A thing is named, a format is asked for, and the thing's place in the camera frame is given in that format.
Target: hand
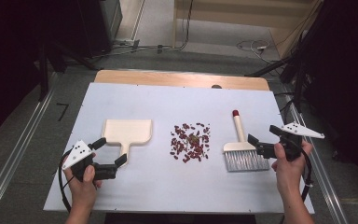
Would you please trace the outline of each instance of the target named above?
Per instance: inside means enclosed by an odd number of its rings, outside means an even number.
[[[68,181],[74,176],[71,169],[63,172]],[[69,182],[69,189],[72,192],[72,209],[66,223],[87,223],[97,198],[97,188],[100,188],[103,183],[102,180],[93,181],[94,176],[95,169],[89,165],[84,172],[83,182],[75,177]]]
[[[301,147],[307,155],[312,151],[312,144],[304,140],[302,141]],[[271,167],[277,173],[278,191],[282,196],[290,193],[298,193],[300,177],[305,167],[304,155],[301,154],[301,156],[294,161],[288,161],[284,148],[280,143],[275,144],[274,149],[277,160],[272,163]]]

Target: red brush tip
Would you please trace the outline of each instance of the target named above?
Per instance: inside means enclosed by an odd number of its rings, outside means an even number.
[[[232,111],[232,116],[235,117],[235,116],[239,116],[240,115],[240,112],[238,112],[238,110],[233,110]]]

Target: white tabletop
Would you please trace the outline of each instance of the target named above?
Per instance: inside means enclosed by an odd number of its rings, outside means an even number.
[[[262,142],[279,140],[269,132],[271,124],[282,126],[280,111],[271,91],[91,83],[65,151],[79,139],[86,143],[99,139],[106,119],[152,119],[151,140],[142,146],[131,146],[129,164],[117,171],[116,179],[104,180],[94,210],[282,213],[282,200],[272,169],[249,173],[229,173],[226,170],[223,145],[238,141],[232,118],[234,109],[240,111],[246,133]],[[183,123],[209,124],[208,160],[184,163],[170,155],[171,132],[175,125]],[[119,151],[119,146],[104,146],[96,151],[94,161],[112,164]],[[65,191],[71,200],[69,189]],[[310,213],[314,213],[309,198],[305,205]],[[57,176],[44,209],[65,210]]]

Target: hand brush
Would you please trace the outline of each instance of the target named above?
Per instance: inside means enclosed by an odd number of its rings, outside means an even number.
[[[268,170],[269,161],[257,155],[255,147],[247,142],[238,110],[234,110],[232,116],[240,142],[227,143],[223,147],[227,170],[229,172]]]

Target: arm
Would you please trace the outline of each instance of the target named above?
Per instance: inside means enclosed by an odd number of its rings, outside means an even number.
[[[63,172],[67,180],[73,177],[71,169]],[[100,188],[102,184],[102,181],[93,182],[94,176],[94,167],[89,165],[84,173],[83,182],[78,181],[76,178],[69,182],[69,188],[72,192],[72,209],[66,220],[67,224],[88,223],[92,207],[97,198],[96,187]]]
[[[303,141],[302,147],[309,155],[312,145]],[[286,223],[314,223],[310,213],[301,199],[299,189],[300,178],[304,171],[304,156],[294,161],[287,161],[281,144],[275,144],[275,155],[277,160],[272,168],[277,173],[277,188],[281,194]]]

